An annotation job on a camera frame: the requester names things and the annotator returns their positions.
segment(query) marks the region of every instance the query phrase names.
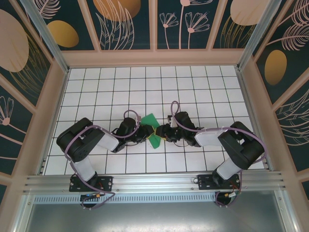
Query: green cloth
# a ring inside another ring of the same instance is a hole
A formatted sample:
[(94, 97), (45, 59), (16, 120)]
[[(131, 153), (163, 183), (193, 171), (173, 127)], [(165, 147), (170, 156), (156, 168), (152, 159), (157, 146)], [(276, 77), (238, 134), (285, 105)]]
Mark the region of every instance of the green cloth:
[[(141, 119), (140, 124), (141, 125), (150, 125), (154, 129), (156, 129), (157, 127), (160, 126), (160, 124), (158, 123), (158, 121), (156, 120), (156, 118), (153, 114), (149, 114), (149, 115), (143, 117)], [(151, 145), (153, 146), (154, 149), (156, 149), (160, 146), (160, 141), (161, 141), (161, 138), (159, 136), (155, 135), (155, 134), (152, 134), (149, 137), (149, 142), (151, 143)]]

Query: floral wallpaper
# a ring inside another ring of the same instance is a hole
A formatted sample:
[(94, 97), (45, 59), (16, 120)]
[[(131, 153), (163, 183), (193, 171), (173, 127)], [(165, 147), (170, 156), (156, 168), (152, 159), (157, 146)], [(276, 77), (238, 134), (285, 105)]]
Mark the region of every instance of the floral wallpaper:
[(157, 49), (204, 49), (216, 0), (158, 0)]
[(0, 2), (0, 74), (33, 105), (50, 62), (9, 1)]
[(309, 0), (295, 0), (256, 62), (274, 103), (309, 68)]
[(32, 113), (0, 87), (0, 173), (11, 175)]
[(309, 81), (277, 111), (280, 128), (296, 170), (309, 168)]
[(286, 0), (281, 0), (280, 6), (279, 6), (278, 10), (276, 11), (275, 16), (272, 18), (268, 28), (266, 29), (266, 31), (264, 32), (264, 35), (262, 36), (260, 42), (258, 43), (258, 45), (256, 46), (255, 50), (253, 51), (253, 56), (255, 56), (255, 54), (259, 50), (262, 42), (264, 41), (265, 37), (269, 33), (269, 30), (271, 29), (271, 27), (273, 26), (274, 22), (276, 21), (278, 15), (281, 12), (281, 10), (282, 10), (283, 6), (285, 5), (285, 3), (286, 3)]
[(33, 3), (60, 50), (94, 50), (77, 0), (33, 0)]
[(269, 0), (228, 0), (213, 48), (245, 48)]
[(101, 50), (150, 49), (148, 0), (87, 0)]

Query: grid board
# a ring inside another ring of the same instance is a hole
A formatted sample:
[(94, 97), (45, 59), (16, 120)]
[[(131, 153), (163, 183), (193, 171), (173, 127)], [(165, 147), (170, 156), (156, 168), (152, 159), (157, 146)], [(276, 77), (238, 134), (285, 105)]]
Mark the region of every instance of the grid board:
[[(132, 109), (142, 117), (153, 113), (161, 125), (167, 123), (174, 100), (195, 126), (223, 127), (241, 121), (252, 130), (233, 66), (72, 69), (43, 174), (73, 174), (56, 139), (81, 118), (112, 131), (124, 111)], [(161, 140), (153, 149), (147, 140), (116, 154), (96, 146), (89, 157), (98, 174), (213, 171), (228, 158), (222, 147), (190, 147), (184, 141), (177, 145), (183, 147)], [(251, 167), (263, 168), (262, 162)]]

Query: metal floor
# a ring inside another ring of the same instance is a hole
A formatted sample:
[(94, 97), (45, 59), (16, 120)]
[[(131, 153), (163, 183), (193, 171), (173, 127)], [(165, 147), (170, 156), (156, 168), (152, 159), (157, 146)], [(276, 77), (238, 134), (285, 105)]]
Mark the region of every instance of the metal floor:
[(243, 192), (230, 208), (214, 202), (33, 206), (27, 232), (284, 232), (271, 191)]

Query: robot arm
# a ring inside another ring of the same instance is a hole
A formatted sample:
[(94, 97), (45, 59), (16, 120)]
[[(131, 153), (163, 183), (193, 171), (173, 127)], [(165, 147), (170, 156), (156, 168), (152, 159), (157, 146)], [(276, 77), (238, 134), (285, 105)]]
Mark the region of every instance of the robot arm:
[[(213, 182), (217, 186), (222, 186), (233, 175), (241, 170), (247, 170), (263, 153), (262, 145), (247, 134), (233, 130), (211, 130), (204, 131), (203, 128), (196, 128), (191, 122), (187, 112), (175, 114), (175, 118), (182, 126), (192, 129), (201, 130), (193, 132), (181, 127), (172, 127), (173, 118), (168, 117), (170, 124), (162, 125), (156, 129), (156, 135), (168, 142), (176, 142), (184, 139), (190, 146), (222, 146), (229, 155), (229, 159), (223, 162), (212, 174)], [(241, 122), (235, 122), (231, 128), (240, 129), (252, 133)]]
[[(137, 123), (134, 119), (126, 117), (120, 124), (119, 128), (114, 129), (112, 132), (114, 135), (121, 138), (116, 138), (99, 128), (91, 128), (71, 144), (68, 150), (68, 155), (71, 158), (75, 169), (84, 181), (91, 186), (97, 184), (98, 175), (93, 169), (88, 156), (96, 145), (116, 153), (122, 150), (126, 146), (126, 143), (144, 142), (154, 132), (154, 129), (151, 126), (140, 125), (133, 135), (126, 137), (126, 135), (129, 135), (134, 131), (137, 126), (136, 124)], [(63, 152), (65, 152), (73, 138), (82, 130), (92, 125), (93, 123), (89, 119), (81, 119), (59, 135), (56, 141), (57, 145), (60, 146)]]
[[(190, 146), (221, 145), (225, 148), (229, 159), (216, 168), (212, 174), (205, 175), (204, 181), (199, 179), (199, 187), (204, 183), (204, 186), (211, 189), (230, 189), (231, 182), (238, 181), (237, 183), (239, 183), (237, 173), (247, 170), (264, 153), (263, 146), (253, 138), (255, 136), (241, 122), (235, 122), (228, 130), (205, 131), (203, 128), (194, 126), (187, 112), (176, 113), (174, 117), (169, 116), (168, 119), (170, 123), (161, 125), (154, 130), (148, 125), (139, 125), (137, 128), (136, 120), (126, 117), (119, 128), (116, 128), (112, 133), (105, 133), (104, 129), (94, 127), (91, 121), (83, 118), (61, 133), (57, 138), (57, 144), (63, 152), (71, 144), (67, 154), (73, 166), (82, 180), (96, 188), (100, 184), (98, 183), (99, 178), (88, 156), (96, 145), (116, 153), (123, 149), (126, 143), (144, 142), (154, 132), (168, 142), (184, 139)], [(72, 142), (82, 131), (85, 132)]]

